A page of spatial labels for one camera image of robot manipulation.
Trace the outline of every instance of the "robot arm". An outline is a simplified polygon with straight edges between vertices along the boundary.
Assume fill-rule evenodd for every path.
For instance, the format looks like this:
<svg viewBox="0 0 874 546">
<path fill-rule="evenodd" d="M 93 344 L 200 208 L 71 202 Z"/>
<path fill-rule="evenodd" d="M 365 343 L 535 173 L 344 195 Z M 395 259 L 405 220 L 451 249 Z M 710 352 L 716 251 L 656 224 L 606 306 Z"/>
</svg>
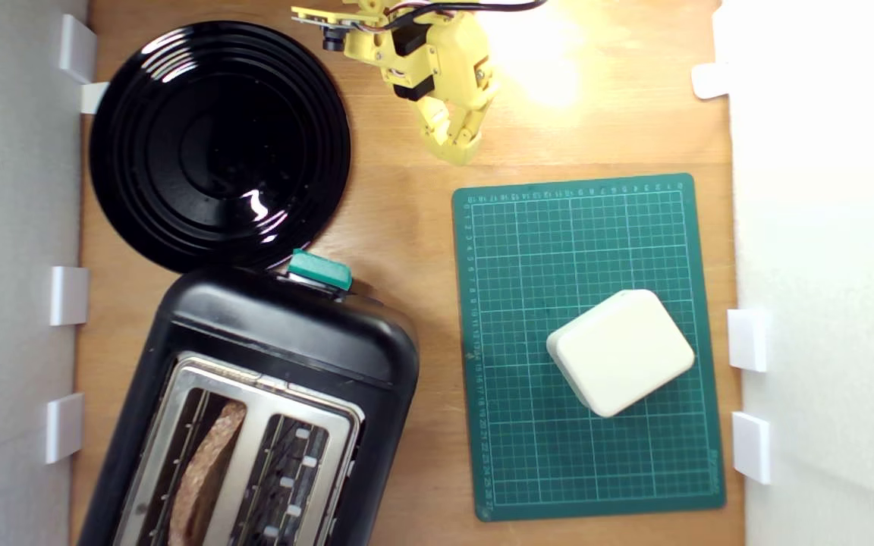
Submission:
<svg viewBox="0 0 874 546">
<path fill-rule="evenodd" d="M 416 106 L 423 138 L 434 155 L 454 165 L 470 162 L 481 142 L 481 123 L 498 90 L 488 36 L 474 14 L 434 9 L 408 24 L 386 28 L 392 27 L 392 15 L 427 4 L 343 1 L 358 3 L 360 11 L 337 14 L 292 8 L 294 19 L 322 27 L 323 48 L 379 67 L 396 96 Z"/>
</svg>

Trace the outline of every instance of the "green cutting mat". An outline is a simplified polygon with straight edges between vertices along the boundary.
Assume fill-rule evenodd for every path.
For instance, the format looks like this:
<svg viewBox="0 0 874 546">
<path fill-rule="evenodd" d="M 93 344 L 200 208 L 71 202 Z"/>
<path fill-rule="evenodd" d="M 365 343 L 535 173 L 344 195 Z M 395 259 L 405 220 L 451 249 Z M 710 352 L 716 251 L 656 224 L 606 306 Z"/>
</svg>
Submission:
<svg viewBox="0 0 874 546">
<path fill-rule="evenodd" d="M 454 229 L 478 518 L 724 505 L 690 175 L 458 190 Z M 579 403 L 545 339 L 622 289 L 655 291 L 697 358 L 603 419 Z"/>
</svg>

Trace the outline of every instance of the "black round plate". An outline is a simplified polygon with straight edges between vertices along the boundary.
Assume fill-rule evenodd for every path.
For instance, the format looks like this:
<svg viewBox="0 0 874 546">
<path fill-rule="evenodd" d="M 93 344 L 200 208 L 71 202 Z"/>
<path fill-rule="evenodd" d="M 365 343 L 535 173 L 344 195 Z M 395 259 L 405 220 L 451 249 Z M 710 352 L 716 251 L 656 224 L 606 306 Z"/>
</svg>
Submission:
<svg viewBox="0 0 874 546">
<path fill-rule="evenodd" d="M 111 224 L 153 262 L 269 267 L 336 210 L 350 128 L 329 75 L 298 42 L 201 22 L 117 72 L 93 121 L 90 170 Z"/>
</svg>

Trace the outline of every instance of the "toaster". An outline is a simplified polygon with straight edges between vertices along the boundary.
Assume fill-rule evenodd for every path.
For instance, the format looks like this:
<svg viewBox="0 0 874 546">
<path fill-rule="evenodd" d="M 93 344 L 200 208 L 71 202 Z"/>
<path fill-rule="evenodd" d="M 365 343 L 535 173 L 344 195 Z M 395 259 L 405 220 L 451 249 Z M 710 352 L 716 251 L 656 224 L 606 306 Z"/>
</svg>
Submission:
<svg viewBox="0 0 874 546">
<path fill-rule="evenodd" d="M 405 315 L 350 282 L 308 253 L 287 274 L 180 276 L 150 328 L 80 545 L 367 543 L 417 383 L 417 342 Z"/>
</svg>

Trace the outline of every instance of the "white clip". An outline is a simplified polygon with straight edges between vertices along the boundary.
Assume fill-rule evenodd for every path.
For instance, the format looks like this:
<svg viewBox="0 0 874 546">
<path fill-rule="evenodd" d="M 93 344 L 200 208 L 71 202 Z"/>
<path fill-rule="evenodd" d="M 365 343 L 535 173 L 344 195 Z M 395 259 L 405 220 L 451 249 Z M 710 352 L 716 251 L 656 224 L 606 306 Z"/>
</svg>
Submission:
<svg viewBox="0 0 874 546">
<path fill-rule="evenodd" d="M 83 393 L 46 405 L 46 464 L 76 453 L 83 446 Z"/>
<path fill-rule="evenodd" d="M 79 83 L 92 83 L 96 71 L 96 34 L 70 14 L 63 15 L 59 68 Z"/>
<path fill-rule="evenodd" d="M 82 97 L 80 97 L 80 113 L 81 114 L 96 114 L 96 109 L 100 107 L 100 101 L 103 100 L 103 93 L 107 93 L 109 82 L 87 83 L 83 86 Z"/>
<path fill-rule="evenodd" d="M 698 99 L 708 100 L 725 96 L 731 89 L 728 65 L 718 62 L 698 64 L 690 70 L 690 82 L 693 82 L 693 94 Z"/>
<path fill-rule="evenodd" d="M 728 349 L 731 366 L 767 371 L 767 315 L 748 309 L 728 309 Z"/>
<path fill-rule="evenodd" d="M 722 5 L 714 11 L 714 62 L 698 64 L 690 69 L 693 94 L 701 100 L 725 96 L 731 92 L 731 6 Z"/>
<path fill-rule="evenodd" d="M 734 469 L 760 484 L 771 483 L 771 428 L 764 419 L 732 414 Z"/>
<path fill-rule="evenodd" d="M 82 325 L 90 310 L 90 270 L 55 266 L 49 325 Z"/>
</svg>

